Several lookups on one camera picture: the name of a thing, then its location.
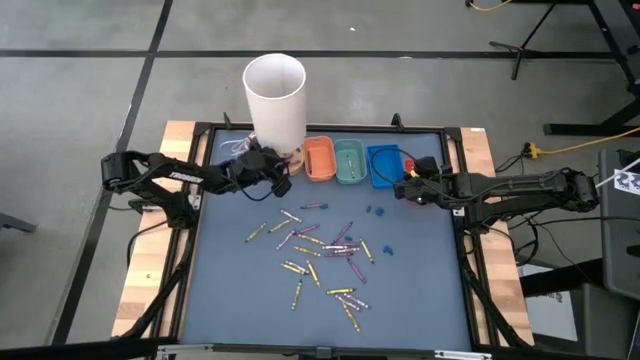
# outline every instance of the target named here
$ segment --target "yellow cable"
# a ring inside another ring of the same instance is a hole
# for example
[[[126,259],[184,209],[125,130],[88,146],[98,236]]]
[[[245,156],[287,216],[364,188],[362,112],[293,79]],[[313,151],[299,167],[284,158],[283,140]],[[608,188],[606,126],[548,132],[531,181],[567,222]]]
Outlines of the yellow cable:
[[[638,131],[640,131],[640,127],[637,127],[635,129],[631,129],[631,130],[629,130],[627,132],[623,132],[622,134],[609,136],[609,137],[606,137],[606,138],[602,138],[602,139],[598,139],[598,140],[594,140],[594,141],[589,141],[589,142],[586,142],[586,143],[583,143],[583,144],[569,146],[569,147],[566,147],[566,148],[563,148],[563,149],[558,149],[558,150],[553,150],[553,151],[542,150],[539,147],[536,147],[536,145],[534,143],[530,143],[529,144],[529,156],[531,157],[531,159],[537,159],[538,155],[560,154],[560,153],[563,153],[563,152],[576,150],[576,149],[580,149],[580,148],[591,146],[591,145],[595,145],[595,144],[600,144],[600,143],[603,143],[605,141],[619,139],[621,137],[627,136],[629,134],[633,134],[634,132],[638,132]]]
[[[480,6],[478,6],[478,5],[476,5],[476,4],[472,3],[472,2],[469,2],[469,5],[472,8],[474,8],[474,9],[476,9],[478,11],[491,11],[491,10],[495,10],[495,9],[499,8],[500,6],[507,5],[511,1],[512,0],[507,0],[507,1],[503,2],[503,3],[500,3],[500,4],[496,5],[496,6],[492,6],[490,8],[481,8]]]
[[[553,150],[553,151],[544,151],[544,150],[542,150],[541,154],[545,154],[545,155],[559,154],[559,153],[562,153],[562,152],[571,151],[571,150],[580,149],[580,148],[583,148],[583,147],[586,147],[586,146],[603,143],[605,141],[619,139],[621,137],[625,137],[625,136],[627,136],[629,134],[633,134],[634,132],[638,132],[638,131],[640,131],[640,127],[637,127],[635,129],[629,130],[627,132],[623,132],[622,134],[618,134],[618,135],[614,135],[614,136],[610,136],[610,137],[606,137],[606,138],[602,138],[602,139],[598,139],[598,140],[594,140],[594,141],[589,141],[589,142],[586,142],[584,144],[569,146],[569,147],[564,148],[564,149],[558,149],[558,150]]]

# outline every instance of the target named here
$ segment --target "concrete floor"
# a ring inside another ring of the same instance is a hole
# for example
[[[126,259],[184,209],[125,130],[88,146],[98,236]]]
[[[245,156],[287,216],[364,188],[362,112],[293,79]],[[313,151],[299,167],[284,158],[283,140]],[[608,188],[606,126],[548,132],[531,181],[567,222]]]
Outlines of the concrete floor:
[[[2,0],[0,48],[146,50],[162,3]],[[617,2],[599,5],[621,46],[638,42]],[[462,0],[181,0],[173,5],[160,47],[492,51],[489,40],[520,43],[544,10],[508,5],[480,13]],[[532,48],[607,50],[586,8],[556,10]],[[249,61],[156,60],[129,148],[156,151],[169,119],[218,121],[227,111],[233,121],[248,121],[240,78]],[[46,339],[96,200],[99,159],[113,149],[142,62],[0,58],[0,211],[40,225],[33,235],[0,232],[0,347]],[[591,140],[546,137],[541,126],[597,123],[632,99],[619,67],[606,61],[529,61],[516,82],[509,79],[509,61],[302,62],[310,122],[387,124],[399,112],[407,125],[485,127],[496,164],[525,141],[555,149]],[[637,146],[638,140],[624,139],[529,161],[526,170],[571,166],[593,174],[599,149]],[[540,219],[565,216],[576,215],[549,211]],[[131,213],[109,213],[70,341],[108,338],[126,274],[126,242],[138,220]],[[600,255],[597,223],[550,229],[574,261]],[[525,230],[514,232],[516,243],[529,240]],[[540,260],[567,264],[544,232],[541,241]]]

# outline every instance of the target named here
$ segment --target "plastic bin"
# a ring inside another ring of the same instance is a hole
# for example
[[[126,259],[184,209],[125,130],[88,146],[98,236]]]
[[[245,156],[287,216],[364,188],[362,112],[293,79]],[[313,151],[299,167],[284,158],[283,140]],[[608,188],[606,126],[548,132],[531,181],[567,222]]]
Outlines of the plastic bin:
[[[364,146],[358,140],[337,140],[333,144],[336,151],[336,178],[343,185],[357,184],[367,176],[367,159]]]
[[[336,173],[336,155],[328,136],[304,139],[304,167],[311,181],[331,180]]]
[[[387,180],[382,179],[375,171],[373,171],[373,162],[371,157],[380,149],[398,149],[398,145],[373,145],[367,146],[367,154],[369,156],[369,172],[371,172],[371,184],[376,189],[390,189],[393,184]],[[396,182],[402,180],[404,173],[402,171],[402,161],[400,160],[400,153],[394,150],[383,150],[377,153],[373,159],[375,161],[375,167],[385,178]]]

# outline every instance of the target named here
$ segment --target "yellow crayon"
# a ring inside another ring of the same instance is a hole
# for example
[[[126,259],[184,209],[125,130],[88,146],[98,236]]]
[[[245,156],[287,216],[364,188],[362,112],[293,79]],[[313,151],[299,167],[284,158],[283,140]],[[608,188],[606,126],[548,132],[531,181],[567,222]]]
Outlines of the yellow crayon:
[[[291,271],[293,271],[293,272],[296,272],[296,273],[298,273],[298,274],[300,274],[300,275],[304,275],[304,271],[303,271],[303,270],[298,269],[298,268],[297,268],[297,267],[295,267],[295,266],[291,266],[291,265],[288,265],[288,264],[280,264],[280,266],[282,266],[282,267],[283,267],[283,268],[285,268],[285,269],[289,269],[289,270],[291,270]]]
[[[305,275],[308,275],[308,274],[309,274],[309,270],[307,270],[307,268],[306,268],[306,267],[304,267],[304,266],[300,266],[300,265],[298,265],[298,264],[296,264],[296,263],[294,263],[294,262],[288,261],[288,260],[285,260],[285,262],[284,262],[284,263],[285,263],[285,264],[287,264],[287,265],[289,265],[289,266],[293,266],[294,268],[298,268],[298,269],[299,269],[300,271],[302,271]]]
[[[317,252],[315,252],[313,250],[309,250],[307,248],[303,248],[303,247],[300,247],[300,246],[294,246],[293,248],[298,250],[298,251],[300,251],[300,252],[307,253],[309,255],[318,256],[318,257],[322,256],[322,254],[320,254],[320,253],[317,253]]]
[[[358,326],[358,322],[356,321],[356,318],[353,317],[353,315],[351,314],[351,311],[349,311],[349,308],[347,307],[347,305],[345,305],[345,303],[342,303],[342,308],[344,309],[344,312],[347,313],[349,320],[351,320],[351,323],[353,324],[353,328],[356,329],[356,332],[360,332],[360,327]]]
[[[300,289],[302,289],[302,279],[298,281],[298,287],[296,287],[296,295],[293,297],[293,303],[291,304],[291,311],[296,309],[298,305],[298,298],[300,297]]]
[[[258,226],[257,229],[255,229],[249,236],[247,236],[244,242],[249,242],[253,240],[253,238],[255,238],[258,235],[258,233],[262,231],[262,229],[264,229],[265,226],[267,226],[267,223],[260,224],[260,226]]]
[[[271,234],[272,232],[280,229],[281,227],[283,227],[283,226],[285,226],[285,225],[287,225],[287,224],[289,224],[291,222],[293,222],[293,219],[287,219],[287,220],[281,222],[280,224],[278,224],[278,225],[272,227],[271,229],[269,229],[269,231],[267,231],[267,233]]]
[[[367,253],[367,257],[369,258],[369,261],[371,261],[371,263],[373,264],[373,255],[371,255],[371,252],[369,251],[369,248],[367,247],[367,243],[364,242],[363,238],[360,238],[360,244],[362,244],[362,247],[364,248],[364,252]]]
[[[327,295],[345,294],[345,293],[350,293],[354,291],[356,291],[356,288],[333,289],[333,290],[327,290]]]
[[[305,234],[298,234],[298,237],[300,239],[305,239],[305,240],[309,240],[311,242],[314,242],[316,244],[320,244],[320,245],[327,245],[324,241],[320,240],[320,239],[316,239],[313,236],[309,236],[309,235],[305,235]]]
[[[307,260],[307,266],[309,267],[309,270],[311,271],[311,276],[313,276],[313,281],[315,281],[316,285],[318,285],[318,287],[320,287],[320,280],[318,280],[318,274],[316,274],[316,269],[314,269],[313,265],[311,265],[311,261]]]

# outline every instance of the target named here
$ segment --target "purple crayon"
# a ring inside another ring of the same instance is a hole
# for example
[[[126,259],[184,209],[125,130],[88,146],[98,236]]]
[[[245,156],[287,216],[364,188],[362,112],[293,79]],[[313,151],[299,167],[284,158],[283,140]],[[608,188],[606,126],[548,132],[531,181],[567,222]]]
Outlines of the purple crayon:
[[[334,246],[341,246],[341,247],[360,247],[360,244],[358,243],[343,243],[343,242],[337,242],[335,244],[331,244]]]
[[[313,229],[317,229],[317,228],[319,228],[319,227],[320,227],[320,224],[311,225],[311,226],[308,226],[308,227],[306,227],[306,228],[304,228],[304,229],[302,229],[302,230],[298,230],[298,231],[296,231],[296,234],[304,234],[304,233],[308,233],[309,231],[311,231],[311,230],[313,230]]]
[[[356,275],[358,276],[358,279],[360,279],[360,281],[363,284],[367,283],[367,279],[364,278],[364,276],[362,276],[362,273],[360,273],[360,270],[358,270],[358,268],[356,267],[356,264],[353,263],[353,261],[351,261],[351,259],[347,258],[347,262],[349,263],[349,265],[351,265],[351,268],[353,269],[353,272],[356,273]]]
[[[324,209],[326,209],[328,207],[329,207],[329,204],[323,203],[323,202],[319,202],[319,203],[311,203],[311,204],[300,206],[300,209],[306,210],[306,209],[320,208],[320,209],[324,210]]]
[[[353,221],[349,221],[349,223],[347,224],[347,226],[344,227],[344,229],[342,229],[342,231],[340,231],[340,234],[338,234],[338,236],[336,236],[336,239],[333,240],[333,242],[331,243],[331,245],[335,245],[338,241],[340,241],[340,238],[342,238],[342,236],[344,234],[347,233],[347,231],[349,231],[349,228],[351,228],[351,225],[353,225]]]
[[[354,253],[356,251],[360,251],[360,248],[348,247],[348,248],[344,248],[344,249],[336,249],[336,250],[333,250],[333,253],[334,254]]]
[[[353,256],[352,252],[348,252],[348,253],[334,253],[334,252],[330,252],[330,253],[325,253],[324,257],[349,257],[349,256]]]

